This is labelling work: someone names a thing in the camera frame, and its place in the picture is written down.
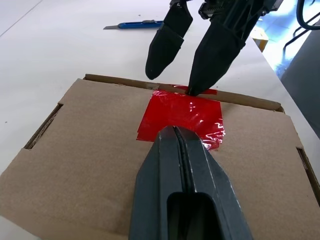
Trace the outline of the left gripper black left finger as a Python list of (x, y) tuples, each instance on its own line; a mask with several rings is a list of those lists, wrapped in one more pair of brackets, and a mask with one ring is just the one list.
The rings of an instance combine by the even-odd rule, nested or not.
[(167, 126), (156, 136), (134, 187), (130, 240), (182, 240), (188, 215), (184, 198), (191, 192), (191, 172), (183, 127)]

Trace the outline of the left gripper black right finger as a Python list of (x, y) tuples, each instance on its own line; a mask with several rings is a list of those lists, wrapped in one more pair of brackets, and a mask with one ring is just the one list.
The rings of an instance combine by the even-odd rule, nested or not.
[(175, 127), (183, 176), (178, 238), (249, 240), (251, 231), (227, 174), (196, 133)]

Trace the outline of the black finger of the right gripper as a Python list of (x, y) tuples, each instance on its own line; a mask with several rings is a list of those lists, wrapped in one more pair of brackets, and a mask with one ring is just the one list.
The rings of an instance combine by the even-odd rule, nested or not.
[(193, 18), (187, 5), (171, 5), (149, 45), (145, 74), (157, 78), (178, 54)]
[(195, 51), (188, 95), (197, 96), (204, 93), (226, 74), (246, 45), (246, 40), (258, 18), (257, 15), (253, 16), (239, 30), (228, 28), (218, 20), (211, 21)]

